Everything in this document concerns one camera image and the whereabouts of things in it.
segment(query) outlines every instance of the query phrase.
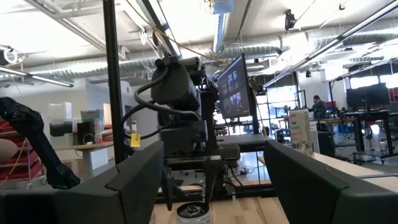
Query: ceiling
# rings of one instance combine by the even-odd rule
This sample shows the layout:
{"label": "ceiling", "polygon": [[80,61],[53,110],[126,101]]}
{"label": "ceiling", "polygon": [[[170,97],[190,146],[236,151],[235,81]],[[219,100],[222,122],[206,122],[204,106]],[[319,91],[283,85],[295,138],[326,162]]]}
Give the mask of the ceiling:
{"label": "ceiling", "polygon": [[[278,35],[288,37],[301,30],[319,27],[347,27],[367,18],[391,0],[252,0],[238,37],[249,0],[234,0],[228,16],[224,41],[245,44],[250,37]],[[153,51],[149,41],[142,36],[146,30],[149,38],[152,28],[134,12],[130,4],[145,15],[136,0],[115,0],[116,26],[120,47],[126,53]],[[211,13],[209,0],[149,0],[162,23],[167,22],[177,42],[191,46],[212,43],[217,25],[217,15]],[[9,45],[19,55],[26,56],[25,68],[58,62],[104,56],[104,48],[94,46],[59,22],[78,27],[80,33],[98,43],[105,43],[103,13],[100,0],[12,0],[0,2],[0,21],[5,34],[0,35],[0,45]],[[284,29],[286,10],[291,9],[298,19],[295,28]],[[385,19],[396,19],[398,12]]]}

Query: black desk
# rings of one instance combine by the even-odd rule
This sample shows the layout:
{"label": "black desk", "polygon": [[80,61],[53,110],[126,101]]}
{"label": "black desk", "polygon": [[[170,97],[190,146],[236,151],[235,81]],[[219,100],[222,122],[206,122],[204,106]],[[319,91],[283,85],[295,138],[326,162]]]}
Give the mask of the black desk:
{"label": "black desk", "polygon": [[272,140],[263,134],[242,134],[232,136],[217,136],[218,146],[228,146],[236,144],[241,148],[241,152],[258,152],[264,150],[266,141]]}
{"label": "black desk", "polygon": [[[390,125],[389,125],[389,118],[398,116],[396,113],[389,113],[389,110],[379,110],[379,111],[361,111],[361,112],[355,112],[355,113],[345,113],[343,114],[344,118],[347,117],[355,117],[356,121],[354,122],[354,131],[355,131],[355,141],[357,143],[356,145],[356,150],[358,152],[355,152],[357,155],[369,155],[369,156],[377,156],[380,157],[380,159],[392,157],[392,156],[398,156],[398,153],[394,153],[394,148],[392,147],[392,139],[391,139],[391,130],[390,130]],[[386,132],[386,137],[387,137],[387,148],[388,148],[388,154],[386,153],[381,153],[381,152],[374,152],[371,151],[370,153],[367,153],[365,151],[365,146],[363,142],[363,135],[362,135],[362,121],[375,121],[375,120],[383,120],[383,126],[384,130]]]}

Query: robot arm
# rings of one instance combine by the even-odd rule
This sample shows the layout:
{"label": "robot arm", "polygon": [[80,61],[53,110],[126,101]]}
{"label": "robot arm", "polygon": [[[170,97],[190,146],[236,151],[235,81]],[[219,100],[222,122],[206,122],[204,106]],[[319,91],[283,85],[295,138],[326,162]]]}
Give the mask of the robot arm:
{"label": "robot arm", "polygon": [[80,179],[61,163],[45,136],[40,113],[19,104],[10,97],[2,97],[0,98],[0,116],[29,140],[30,145],[47,168],[47,181],[53,188],[70,189],[80,183]]}

